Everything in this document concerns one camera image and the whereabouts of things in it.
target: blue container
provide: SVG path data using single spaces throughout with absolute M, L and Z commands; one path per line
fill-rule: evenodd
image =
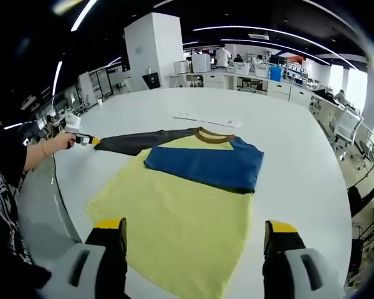
M 270 80 L 281 82 L 282 68 L 270 67 Z

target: human arm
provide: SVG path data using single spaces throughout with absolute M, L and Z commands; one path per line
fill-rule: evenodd
M 35 168 L 46 156 L 51 156 L 59 150 L 66 149 L 68 147 L 68 142 L 71 146 L 73 146 L 75 143 L 75 135 L 61 133 L 53 139 L 42 141 L 36 145 L 28 146 L 24 171 Z

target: dark gray sleeve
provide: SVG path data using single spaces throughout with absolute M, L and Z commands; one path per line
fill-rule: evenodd
M 142 150 L 147 148 L 152 148 L 153 146 L 162 145 L 172 140 L 194 135 L 194 131 L 196 130 L 197 128 L 170 131 L 160 130 L 149 133 L 106 137 L 101 139 L 101 142 L 96 145 L 94 149 L 137 156 Z

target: ceiling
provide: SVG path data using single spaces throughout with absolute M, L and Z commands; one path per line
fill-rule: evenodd
M 153 8 L 161 2 L 157 0 L 98 0 L 75 32 L 70 28 L 88 1 L 58 16 L 53 7 L 59 1 L 0 1 L 0 104 L 6 108 L 10 104 L 17 110 L 29 94 L 51 89 L 60 60 L 57 91 L 74 84 L 83 72 L 119 56 L 127 59 L 123 28 L 152 11 L 180 17 L 183 42 L 209 45 L 222 38 L 249 39 L 247 34 L 255 33 L 251 29 L 193 31 L 200 27 L 257 26 L 306 37 L 337 53 L 365 55 L 351 28 L 303 0 L 240 0 L 223 8 L 218 2 L 205 0 L 173 0 L 158 8 Z M 328 1 L 320 2 L 330 8 Z M 284 34 L 269 32 L 269 37 L 270 42 L 310 54 L 327 53 Z

